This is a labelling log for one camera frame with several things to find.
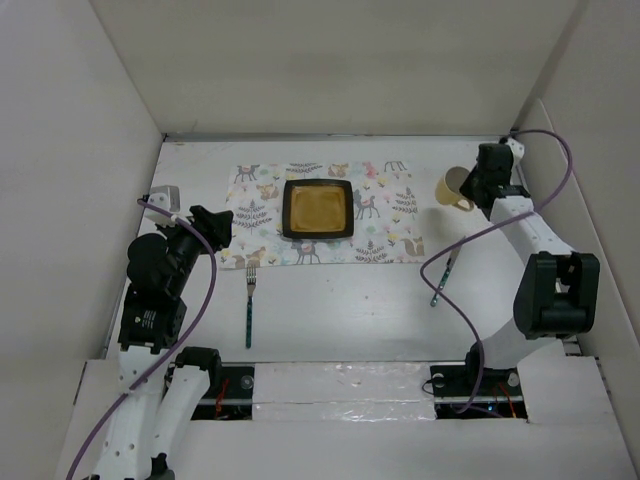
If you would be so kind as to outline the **yellow ceramic mug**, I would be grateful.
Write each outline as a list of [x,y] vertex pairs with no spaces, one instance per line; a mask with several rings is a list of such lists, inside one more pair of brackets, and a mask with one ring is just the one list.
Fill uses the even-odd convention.
[[443,206],[451,206],[463,212],[471,212],[475,205],[460,191],[470,171],[465,167],[455,166],[446,171],[435,189],[435,199]]

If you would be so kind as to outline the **animal print cloth placemat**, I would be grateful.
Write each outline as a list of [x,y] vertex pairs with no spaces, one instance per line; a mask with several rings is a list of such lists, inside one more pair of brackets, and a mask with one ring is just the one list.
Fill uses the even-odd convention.
[[[344,180],[354,199],[354,235],[294,240],[284,236],[285,183]],[[424,256],[417,227],[419,202],[411,172],[400,162],[241,165],[229,177],[226,208],[234,213],[232,241],[220,254],[228,270],[304,264],[393,263]]]

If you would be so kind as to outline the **square black yellow plate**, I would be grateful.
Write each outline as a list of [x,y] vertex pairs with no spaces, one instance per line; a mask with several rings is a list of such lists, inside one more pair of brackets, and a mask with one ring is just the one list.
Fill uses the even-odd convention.
[[349,181],[288,180],[284,184],[282,236],[334,240],[354,234],[353,189]]

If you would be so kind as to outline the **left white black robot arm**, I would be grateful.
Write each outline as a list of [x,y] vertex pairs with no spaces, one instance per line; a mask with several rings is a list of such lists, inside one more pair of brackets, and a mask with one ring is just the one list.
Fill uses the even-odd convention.
[[161,208],[157,230],[128,247],[118,337],[121,392],[97,424],[106,436],[92,479],[172,479],[170,463],[203,396],[222,387],[218,350],[187,347],[194,326],[181,298],[201,256],[231,243],[233,214],[193,206],[187,218]]

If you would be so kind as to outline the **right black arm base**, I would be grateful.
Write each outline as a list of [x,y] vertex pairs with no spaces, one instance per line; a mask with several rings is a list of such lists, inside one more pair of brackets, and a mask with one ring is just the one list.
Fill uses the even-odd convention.
[[433,399],[437,420],[528,418],[519,372],[479,368],[473,346],[462,362],[439,362],[429,366],[422,391]]

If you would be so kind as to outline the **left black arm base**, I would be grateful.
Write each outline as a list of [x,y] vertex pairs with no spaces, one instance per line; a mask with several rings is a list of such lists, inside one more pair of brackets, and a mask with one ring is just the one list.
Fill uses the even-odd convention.
[[193,421],[249,421],[253,417],[255,365],[227,363],[218,376],[219,385],[211,387],[199,401]]

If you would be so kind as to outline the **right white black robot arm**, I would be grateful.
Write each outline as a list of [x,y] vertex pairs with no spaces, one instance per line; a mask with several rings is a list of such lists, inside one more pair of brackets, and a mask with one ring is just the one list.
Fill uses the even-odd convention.
[[548,344],[591,330],[600,263],[579,253],[535,211],[527,190],[511,183],[515,163],[507,143],[483,143],[460,193],[499,228],[524,264],[513,316],[491,336],[474,343],[462,381],[473,393],[494,387],[509,370]]

